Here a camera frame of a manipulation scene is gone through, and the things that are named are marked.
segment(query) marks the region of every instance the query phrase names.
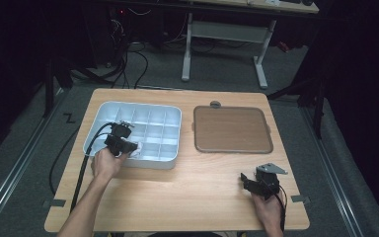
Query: gray bracket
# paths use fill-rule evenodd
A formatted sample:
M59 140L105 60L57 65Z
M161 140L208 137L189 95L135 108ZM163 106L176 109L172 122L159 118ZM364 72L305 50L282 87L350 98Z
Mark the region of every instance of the gray bracket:
M274 173L274 174L282 174L282 175L288 174L288 172L286 172L285 170L279 168L278 166L272 163L267 163L267 164L258 166L257 170L260 170L266 173Z

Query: table leg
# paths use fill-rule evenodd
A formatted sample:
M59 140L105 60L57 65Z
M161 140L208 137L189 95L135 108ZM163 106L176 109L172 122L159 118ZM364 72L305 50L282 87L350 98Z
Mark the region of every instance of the table leg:
M266 82L264 69L263 69L263 59L265 57L266 49L269 45L270 38L272 37L272 33L273 33L273 29L275 28L275 24L276 24L276 20L272 20L270 22L269 27L266 31L265 40L263 43L263 47L261 49L261 53L259 56L254 57L255 68L257 69L257 75L258 75L258 80L260 81L261 89L267 88L267 82Z
M189 81L190 79L190 40L192 37L192 13L189 13L189 22L187 28L187 47L186 54L184 56L184 65L183 65L183 81Z

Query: tray compartment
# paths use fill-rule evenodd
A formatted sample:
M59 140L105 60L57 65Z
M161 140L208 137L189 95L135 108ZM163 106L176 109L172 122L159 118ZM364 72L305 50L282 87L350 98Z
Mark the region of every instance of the tray compartment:
M130 157L123 163L128 167L172 169L178 156L182 112L179 108L149 104L124 102L103 103L84 143L84 152L95 133L108 122L126 121L132 124L131 142L141 142L142 149L136 157ZM111 127L105 127L100 134L110 133ZM106 134L100 135L92 146L91 156L104 148Z

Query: wooden table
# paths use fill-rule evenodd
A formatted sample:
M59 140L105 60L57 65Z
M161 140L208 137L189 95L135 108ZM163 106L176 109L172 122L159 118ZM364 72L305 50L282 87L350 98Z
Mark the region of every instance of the wooden table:
M57 232L66 220L79 170L83 144L98 108L106 101L175 106L182 110L180 149L172 170L122 167L113 179L98 209L95 231L231 231L259 230L251 195L243 190L240 173L254 179L255 168L273 163L288 171L278 175L288 195L286 229L306 229L309 219L302 202L292 202L299 191L291 171L271 109L264 94L196 91L97 89L57 189L45 230ZM256 107L265 113L273 151L269 154L201 153L194 147L193 109L219 101L222 106ZM79 197L92 180L90 163Z

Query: hand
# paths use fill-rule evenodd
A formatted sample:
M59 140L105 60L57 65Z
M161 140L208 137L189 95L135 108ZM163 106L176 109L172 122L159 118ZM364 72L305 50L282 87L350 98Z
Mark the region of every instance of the hand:
M251 193L252 199L255 204L255 211L261 224L264 226L266 235L282 236L282 230L280 227L281 221L281 204L275 196L269 197L265 200L264 197ZM281 192L278 193L278 197L283 201Z
M104 148L95 154L91 164L95 178L102 178L109 182L119 172L122 162L127 159L129 153L122 153L114 157L108 148Z

